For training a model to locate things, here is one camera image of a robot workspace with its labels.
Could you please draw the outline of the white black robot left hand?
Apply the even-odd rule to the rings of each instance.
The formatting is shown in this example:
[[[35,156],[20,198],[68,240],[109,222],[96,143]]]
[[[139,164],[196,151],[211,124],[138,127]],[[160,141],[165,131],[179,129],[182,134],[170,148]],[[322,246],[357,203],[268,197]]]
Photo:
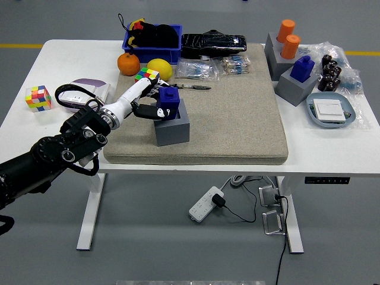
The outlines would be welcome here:
[[[130,114],[138,118],[163,120],[176,113],[176,109],[160,108],[145,104],[138,104],[141,97],[151,96],[152,90],[158,92],[158,87],[168,87],[169,84],[159,77],[155,79],[143,78],[127,89],[118,100],[112,104],[104,105],[99,115],[108,123],[111,130],[119,128]]]

